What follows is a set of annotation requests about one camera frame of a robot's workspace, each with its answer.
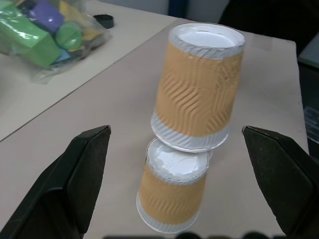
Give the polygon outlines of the green foam cylinder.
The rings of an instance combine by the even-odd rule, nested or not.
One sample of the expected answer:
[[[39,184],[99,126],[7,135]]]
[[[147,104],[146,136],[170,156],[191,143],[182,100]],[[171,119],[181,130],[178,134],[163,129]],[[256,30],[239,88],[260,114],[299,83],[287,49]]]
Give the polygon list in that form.
[[[57,30],[55,41],[66,50],[76,50],[83,42],[82,28],[75,22],[66,22]]]

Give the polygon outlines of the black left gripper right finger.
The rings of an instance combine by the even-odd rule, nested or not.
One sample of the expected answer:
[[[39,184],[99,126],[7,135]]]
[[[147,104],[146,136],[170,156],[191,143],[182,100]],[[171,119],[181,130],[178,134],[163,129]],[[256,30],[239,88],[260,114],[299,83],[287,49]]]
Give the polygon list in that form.
[[[319,160],[278,132],[247,125],[242,134],[258,186],[283,233],[319,239]]]

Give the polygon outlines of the green foam block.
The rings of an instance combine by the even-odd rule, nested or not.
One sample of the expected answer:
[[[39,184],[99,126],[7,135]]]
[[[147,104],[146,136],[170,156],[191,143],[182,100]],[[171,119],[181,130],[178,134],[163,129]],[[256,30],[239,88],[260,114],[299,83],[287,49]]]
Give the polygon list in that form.
[[[8,0],[0,0],[0,35],[11,44],[13,52],[37,66],[46,68],[61,56],[52,36]]]

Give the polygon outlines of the purple foam block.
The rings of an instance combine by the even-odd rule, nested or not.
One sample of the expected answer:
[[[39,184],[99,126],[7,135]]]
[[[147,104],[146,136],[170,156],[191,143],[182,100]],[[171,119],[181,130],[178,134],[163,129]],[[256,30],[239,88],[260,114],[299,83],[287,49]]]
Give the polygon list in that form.
[[[47,0],[35,4],[28,18],[41,29],[54,34],[64,23],[64,15]]]

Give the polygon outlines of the black round cap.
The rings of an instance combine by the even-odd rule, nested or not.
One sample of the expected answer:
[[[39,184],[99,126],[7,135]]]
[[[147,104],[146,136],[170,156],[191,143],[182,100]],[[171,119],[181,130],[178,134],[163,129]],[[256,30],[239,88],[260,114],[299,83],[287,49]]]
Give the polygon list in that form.
[[[105,29],[114,27],[114,18],[108,14],[98,14],[93,16],[96,21],[101,24]]]

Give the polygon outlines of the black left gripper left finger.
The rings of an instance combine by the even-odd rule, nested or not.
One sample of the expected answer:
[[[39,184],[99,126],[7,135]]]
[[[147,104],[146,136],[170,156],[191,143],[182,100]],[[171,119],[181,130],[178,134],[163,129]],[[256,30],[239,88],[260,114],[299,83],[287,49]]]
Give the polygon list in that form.
[[[103,181],[111,128],[82,132],[37,178],[0,239],[83,239]]]

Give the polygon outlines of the orange ribbed paper cup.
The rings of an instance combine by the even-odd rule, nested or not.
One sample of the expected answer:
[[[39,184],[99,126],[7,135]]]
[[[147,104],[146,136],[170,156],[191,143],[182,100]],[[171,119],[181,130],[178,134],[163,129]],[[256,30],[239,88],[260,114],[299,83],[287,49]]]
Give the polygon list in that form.
[[[224,143],[245,43],[242,33],[220,24],[183,23],[170,30],[151,119],[159,140],[192,153]]]
[[[136,198],[146,225],[159,233],[177,234],[197,220],[211,156],[178,151],[158,138],[149,143]]]

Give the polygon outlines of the clear bag of foam blocks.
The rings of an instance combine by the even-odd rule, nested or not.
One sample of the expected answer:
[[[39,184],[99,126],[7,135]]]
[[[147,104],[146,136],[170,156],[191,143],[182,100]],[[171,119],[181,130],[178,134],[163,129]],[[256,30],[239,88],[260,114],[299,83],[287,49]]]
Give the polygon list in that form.
[[[0,56],[46,84],[111,39],[84,0],[0,0]]]

